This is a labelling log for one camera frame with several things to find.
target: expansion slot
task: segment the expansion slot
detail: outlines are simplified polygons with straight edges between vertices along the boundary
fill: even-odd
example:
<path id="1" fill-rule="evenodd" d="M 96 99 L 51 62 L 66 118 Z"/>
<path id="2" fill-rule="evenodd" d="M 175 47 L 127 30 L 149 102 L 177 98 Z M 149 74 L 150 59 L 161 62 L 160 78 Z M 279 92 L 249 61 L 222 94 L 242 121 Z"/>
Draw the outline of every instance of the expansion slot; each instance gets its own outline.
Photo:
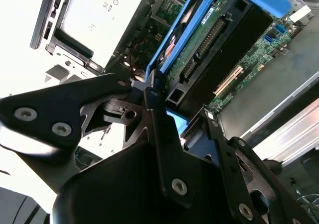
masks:
<path id="1" fill-rule="evenodd" d="M 212 27 L 209 34 L 206 36 L 206 38 L 203 40 L 201 45 L 199 46 L 199 49 L 196 52 L 196 56 L 201 59 L 203 54 L 207 51 L 213 40 L 217 37 L 221 29 L 224 27 L 225 22 L 223 19 L 218 19 L 216 21 L 216 24 Z"/>
<path id="2" fill-rule="evenodd" d="M 225 79 L 225 81 L 218 87 L 218 89 L 214 92 L 216 96 L 222 93 L 227 86 L 237 78 L 237 76 L 244 70 L 242 66 L 237 66 L 234 71 Z"/>

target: screw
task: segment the screw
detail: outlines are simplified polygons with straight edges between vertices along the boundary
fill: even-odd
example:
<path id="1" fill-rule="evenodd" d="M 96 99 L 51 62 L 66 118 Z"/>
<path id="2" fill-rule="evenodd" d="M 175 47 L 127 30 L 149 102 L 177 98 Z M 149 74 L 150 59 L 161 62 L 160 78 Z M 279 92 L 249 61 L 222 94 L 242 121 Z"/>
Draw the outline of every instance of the screw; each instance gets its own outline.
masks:
<path id="1" fill-rule="evenodd" d="M 240 146 L 245 147 L 245 143 L 242 140 L 238 140 L 238 143 L 240 144 Z"/>
<path id="2" fill-rule="evenodd" d="M 218 127 L 218 123 L 217 123 L 216 121 L 214 121 L 214 120 L 211 120 L 211 124 L 212 124 L 213 126 L 215 126 L 216 128 Z"/>
<path id="3" fill-rule="evenodd" d="M 59 123 L 55 123 L 52 126 L 52 131 L 53 131 L 53 133 L 55 133 L 59 136 L 66 137 L 66 136 L 70 135 L 70 133 L 72 132 L 72 128 L 67 123 L 59 122 Z"/>
<path id="4" fill-rule="evenodd" d="M 301 224 L 296 218 L 293 218 L 293 224 Z"/>
<path id="5" fill-rule="evenodd" d="M 185 182 L 183 182 L 179 178 L 173 179 L 173 181 L 171 183 L 171 187 L 173 188 L 173 190 L 175 192 L 177 192 L 181 196 L 184 196 L 187 193 L 187 186 L 186 186 Z"/>
<path id="6" fill-rule="evenodd" d="M 155 91 L 151 91 L 151 93 L 155 96 L 159 96 L 158 93 L 156 93 Z"/>
<path id="7" fill-rule="evenodd" d="M 32 121 L 38 117 L 38 114 L 34 109 L 22 107 L 14 112 L 14 116 L 23 121 Z"/>
<path id="8" fill-rule="evenodd" d="M 253 213 L 249 207 L 243 203 L 238 206 L 241 215 L 243 215 L 247 220 L 251 221 L 253 219 Z"/>
<path id="9" fill-rule="evenodd" d="M 118 80 L 118 84 L 119 84 L 120 86 L 126 86 L 126 83 L 125 83 L 124 81 L 121 81 L 121 80 Z"/>

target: sticker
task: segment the sticker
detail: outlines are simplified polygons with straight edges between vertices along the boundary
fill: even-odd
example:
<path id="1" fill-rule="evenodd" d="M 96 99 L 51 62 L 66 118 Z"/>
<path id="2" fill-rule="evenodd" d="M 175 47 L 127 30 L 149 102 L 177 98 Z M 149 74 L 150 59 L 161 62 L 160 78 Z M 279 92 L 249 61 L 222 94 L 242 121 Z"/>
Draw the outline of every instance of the sticker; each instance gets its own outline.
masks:
<path id="1" fill-rule="evenodd" d="M 206 13 L 205 17 L 203 18 L 203 20 L 201 21 L 201 24 L 205 24 L 207 22 L 207 20 L 209 19 L 210 15 L 213 13 L 213 11 L 215 10 L 214 7 L 211 7 L 209 9 L 209 11 Z"/>

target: silver metal frame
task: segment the silver metal frame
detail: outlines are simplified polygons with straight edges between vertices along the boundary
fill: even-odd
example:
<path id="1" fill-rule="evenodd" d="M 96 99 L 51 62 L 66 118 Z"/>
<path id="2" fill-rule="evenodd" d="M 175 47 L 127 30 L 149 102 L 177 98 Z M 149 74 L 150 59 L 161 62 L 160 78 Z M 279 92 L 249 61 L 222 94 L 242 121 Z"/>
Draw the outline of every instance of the silver metal frame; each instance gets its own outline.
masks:
<path id="1" fill-rule="evenodd" d="M 319 144 L 319 99 L 254 148 L 261 159 L 285 167 Z"/>

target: connector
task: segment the connector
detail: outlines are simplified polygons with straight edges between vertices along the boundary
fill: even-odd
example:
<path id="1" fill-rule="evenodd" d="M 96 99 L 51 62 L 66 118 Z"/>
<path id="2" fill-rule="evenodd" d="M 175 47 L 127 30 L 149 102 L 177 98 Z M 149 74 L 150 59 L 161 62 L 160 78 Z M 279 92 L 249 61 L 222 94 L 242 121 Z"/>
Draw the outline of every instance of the connector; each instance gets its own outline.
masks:
<path id="1" fill-rule="evenodd" d="M 275 29 L 279 31 L 281 34 L 284 34 L 286 32 L 286 29 L 281 24 L 276 24 Z"/>
<path id="2" fill-rule="evenodd" d="M 274 41 L 274 39 L 270 35 L 265 35 L 264 39 L 268 41 L 269 43 L 272 43 Z"/>

